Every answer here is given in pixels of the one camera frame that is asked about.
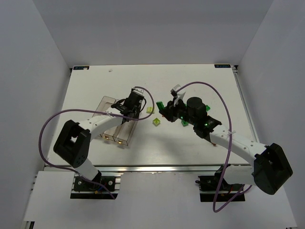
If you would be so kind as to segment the aluminium table frame rail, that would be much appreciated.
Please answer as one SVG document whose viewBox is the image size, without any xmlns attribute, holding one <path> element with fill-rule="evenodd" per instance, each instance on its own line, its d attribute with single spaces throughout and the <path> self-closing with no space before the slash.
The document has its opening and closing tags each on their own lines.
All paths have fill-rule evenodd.
<svg viewBox="0 0 305 229">
<path fill-rule="evenodd" d="M 229 111 L 232 120 L 232 152 L 254 167 L 255 155 L 265 151 L 265 144 L 260 143 L 250 107 L 241 88 L 239 72 L 231 67 L 233 79 L 229 87 Z"/>
</svg>

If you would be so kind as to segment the dark green lego plate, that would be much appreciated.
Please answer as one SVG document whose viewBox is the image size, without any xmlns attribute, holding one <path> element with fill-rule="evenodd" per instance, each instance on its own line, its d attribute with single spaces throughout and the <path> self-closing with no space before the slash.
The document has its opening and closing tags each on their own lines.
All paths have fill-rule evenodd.
<svg viewBox="0 0 305 229">
<path fill-rule="evenodd" d="M 163 110 L 164 109 L 164 105 L 163 105 L 163 102 L 162 101 L 157 101 L 156 102 L 156 105 L 158 107 L 159 110 Z"/>
</svg>

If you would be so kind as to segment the pale green curved lego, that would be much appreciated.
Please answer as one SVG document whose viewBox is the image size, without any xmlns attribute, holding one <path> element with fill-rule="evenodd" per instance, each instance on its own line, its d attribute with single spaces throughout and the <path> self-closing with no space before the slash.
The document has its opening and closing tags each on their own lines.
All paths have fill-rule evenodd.
<svg viewBox="0 0 305 229">
<path fill-rule="evenodd" d="M 154 109 L 153 109 L 153 107 L 147 107 L 146 113 L 148 113 L 148 114 L 154 114 Z"/>
</svg>

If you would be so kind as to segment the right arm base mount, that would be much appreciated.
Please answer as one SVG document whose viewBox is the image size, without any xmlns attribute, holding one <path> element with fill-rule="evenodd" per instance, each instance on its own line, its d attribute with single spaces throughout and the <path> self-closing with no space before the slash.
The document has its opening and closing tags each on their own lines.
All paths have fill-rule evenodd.
<svg viewBox="0 0 305 229">
<path fill-rule="evenodd" d="M 198 176 L 195 183 L 199 188 L 201 202 L 213 202 L 218 182 L 215 176 Z M 229 185 L 223 180 L 216 201 L 227 202 L 241 187 L 240 184 Z"/>
</svg>

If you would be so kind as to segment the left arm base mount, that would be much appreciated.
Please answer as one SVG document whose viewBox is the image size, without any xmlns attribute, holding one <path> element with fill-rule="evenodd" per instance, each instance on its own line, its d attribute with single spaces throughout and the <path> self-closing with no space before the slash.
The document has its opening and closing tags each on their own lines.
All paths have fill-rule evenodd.
<svg viewBox="0 0 305 229">
<path fill-rule="evenodd" d="M 84 181 L 80 176 L 75 175 L 71 187 L 70 199 L 107 199 L 114 200 L 118 196 L 121 183 L 121 174 L 104 173 L 101 176 L 100 185 Z"/>
</svg>

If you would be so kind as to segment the blue label left corner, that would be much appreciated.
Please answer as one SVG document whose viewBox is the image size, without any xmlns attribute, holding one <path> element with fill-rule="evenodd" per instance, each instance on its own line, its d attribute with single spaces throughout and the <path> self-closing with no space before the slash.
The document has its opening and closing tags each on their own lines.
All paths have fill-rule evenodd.
<svg viewBox="0 0 305 229">
<path fill-rule="evenodd" d="M 88 70 L 90 67 L 89 66 L 74 66 L 73 70 Z"/>
</svg>

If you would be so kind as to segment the lime green square lego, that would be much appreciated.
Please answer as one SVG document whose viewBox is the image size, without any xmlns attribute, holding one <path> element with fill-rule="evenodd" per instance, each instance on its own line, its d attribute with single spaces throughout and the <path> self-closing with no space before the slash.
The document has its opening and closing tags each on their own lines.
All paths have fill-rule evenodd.
<svg viewBox="0 0 305 229">
<path fill-rule="evenodd" d="M 160 121 L 158 118 L 155 118 L 155 119 L 153 119 L 152 123 L 153 123 L 155 126 L 158 126 L 158 125 L 161 123 L 161 121 Z"/>
</svg>

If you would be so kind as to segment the blue label right corner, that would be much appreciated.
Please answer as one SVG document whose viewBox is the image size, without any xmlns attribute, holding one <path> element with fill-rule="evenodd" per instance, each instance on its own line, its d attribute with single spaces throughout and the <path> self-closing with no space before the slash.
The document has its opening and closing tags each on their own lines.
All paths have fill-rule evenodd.
<svg viewBox="0 0 305 229">
<path fill-rule="evenodd" d="M 215 68 L 231 68 L 230 64 L 214 64 Z"/>
</svg>

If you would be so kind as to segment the dark green square lego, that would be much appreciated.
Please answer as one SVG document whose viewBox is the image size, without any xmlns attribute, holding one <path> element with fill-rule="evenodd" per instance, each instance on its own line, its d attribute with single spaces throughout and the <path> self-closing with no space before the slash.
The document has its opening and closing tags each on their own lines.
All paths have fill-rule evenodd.
<svg viewBox="0 0 305 229">
<path fill-rule="evenodd" d="M 183 126 L 187 126 L 189 124 L 188 122 L 183 121 L 183 120 L 181 121 L 181 123 L 182 123 Z"/>
</svg>

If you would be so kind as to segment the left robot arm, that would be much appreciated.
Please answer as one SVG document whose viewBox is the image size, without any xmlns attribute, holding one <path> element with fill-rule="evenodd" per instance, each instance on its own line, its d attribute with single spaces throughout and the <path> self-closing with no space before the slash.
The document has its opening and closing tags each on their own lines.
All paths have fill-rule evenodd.
<svg viewBox="0 0 305 229">
<path fill-rule="evenodd" d="M 67 121 L 53 147 L 53 151 L 87 180 L 100 183 L 101 173 L 88 159 L 91 141 L 105 131 L 121 126 L 129 117 L 140 116 L 143 90 L 133 88 L 123 102 L 111 105 L 105 115 L 96 115 L 85 121 Z"/>
</svg>

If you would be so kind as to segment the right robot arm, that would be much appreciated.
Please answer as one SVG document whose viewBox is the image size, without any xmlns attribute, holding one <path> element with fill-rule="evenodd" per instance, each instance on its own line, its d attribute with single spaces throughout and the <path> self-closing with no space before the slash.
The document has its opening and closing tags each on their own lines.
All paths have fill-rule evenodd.
<svg viewBox="0 0 305 229">
<path fill-rule="evenodd" d="M 267 146 L 229 131 L 220 121 L 208 115 L 200 98 L 191 97 L 186 103 L 179 100 L 177 104 L 169 101 L 166 106 L 162 102 L 156 104 L 159 113 L 168 121 L 180 119 L 191 124 L 200 138 L 230 149 L 248 162 L 247 166 L 221 166 L 214 174 L 215 181 L 221 181 L 221 187 L 254 185 L 264 193 L 274 195 L 292 176 L 292 168 L 278 144 Z"/>
</svg>

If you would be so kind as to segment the clear plastic container right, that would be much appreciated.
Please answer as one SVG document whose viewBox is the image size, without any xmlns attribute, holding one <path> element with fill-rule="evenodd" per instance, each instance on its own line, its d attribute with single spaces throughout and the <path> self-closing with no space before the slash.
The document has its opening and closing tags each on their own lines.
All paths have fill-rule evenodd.
<svg viewBox="0 0 305 229">
<path fill-rule="evenodd" d="M 137 123 L 137 121 L 131 120 L 118 126 L 113 135 L 114 141 L 120 145 L 128 146 Z"/>
</svg>

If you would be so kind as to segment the blue label corner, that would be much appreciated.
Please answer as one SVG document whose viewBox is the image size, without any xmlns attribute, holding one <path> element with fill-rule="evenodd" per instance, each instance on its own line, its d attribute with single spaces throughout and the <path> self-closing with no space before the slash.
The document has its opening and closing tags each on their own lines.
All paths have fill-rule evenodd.
<svg viewBox="0 0 305 229">
<path fill-rule="evenodd" d="M 73 70 L 88 70 L 90 67 L 89 66 L 74 66 Z"/>
<path fill-rule="evenodd" d="M 230 64 L 214 64 L 215 68 L 231 68 Z"/>
</svg>

